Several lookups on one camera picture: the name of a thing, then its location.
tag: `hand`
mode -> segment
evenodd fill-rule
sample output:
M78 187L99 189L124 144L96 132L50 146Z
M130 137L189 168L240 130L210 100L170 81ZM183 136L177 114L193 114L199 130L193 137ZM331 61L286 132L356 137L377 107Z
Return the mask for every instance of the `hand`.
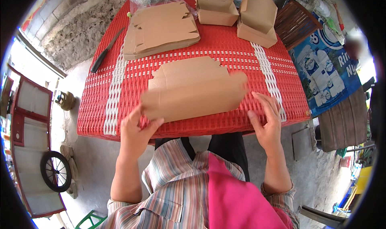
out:
M120 154L137 160L145 151L147 143L157 129L164 123L163 118L153 120L146 128L141 130L139 120L142 116L142 107L138 105L121 121L121 147Z
M268 97L257 92L252 92L252 96L263 106L267 123L262 126L259 117L251 110L248 111L249 120L267 156L274 155L278 149L282 149L280 142L281 118L279 103L275 97Z

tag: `person's left hand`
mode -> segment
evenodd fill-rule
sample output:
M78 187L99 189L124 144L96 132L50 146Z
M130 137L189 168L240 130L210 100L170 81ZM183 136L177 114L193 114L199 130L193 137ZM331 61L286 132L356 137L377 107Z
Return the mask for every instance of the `person's left hand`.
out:
M137 160L145 151L147 143L157 129L164 123L163 118L153 120L146 128L139 127L142 116L142 107L138 105L121 121L120 153Z

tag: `striped shirt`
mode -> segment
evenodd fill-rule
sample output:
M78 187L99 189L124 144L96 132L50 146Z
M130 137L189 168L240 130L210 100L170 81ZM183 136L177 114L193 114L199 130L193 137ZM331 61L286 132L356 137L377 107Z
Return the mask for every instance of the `striped shirt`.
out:
M197 153L192 161L180 139L161 145L142 173L150 196L138 203L109 200L109 216L99 228L208 228L208 155ZM235 178L245 181L244 172L235 163L224 160ZM267 195L268 202L282 209L299 229L299 218L293 212L293 188L286 193Z

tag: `spoke wheel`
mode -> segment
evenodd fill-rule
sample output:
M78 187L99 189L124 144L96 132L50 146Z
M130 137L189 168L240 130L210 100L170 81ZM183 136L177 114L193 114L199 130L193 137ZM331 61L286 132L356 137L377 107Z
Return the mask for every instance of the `spoke wheel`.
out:
M40 172L47 186L55 192L66 191L71 184L71 170L66 158L56 151L44 153Z

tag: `pink cloth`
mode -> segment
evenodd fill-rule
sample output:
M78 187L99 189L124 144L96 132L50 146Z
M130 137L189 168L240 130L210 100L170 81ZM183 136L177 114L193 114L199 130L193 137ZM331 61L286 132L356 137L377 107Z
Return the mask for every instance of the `pink cloth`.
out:
M224 161L209 154L209 228L291 229L290 217L272 207L250 182L234 178Z

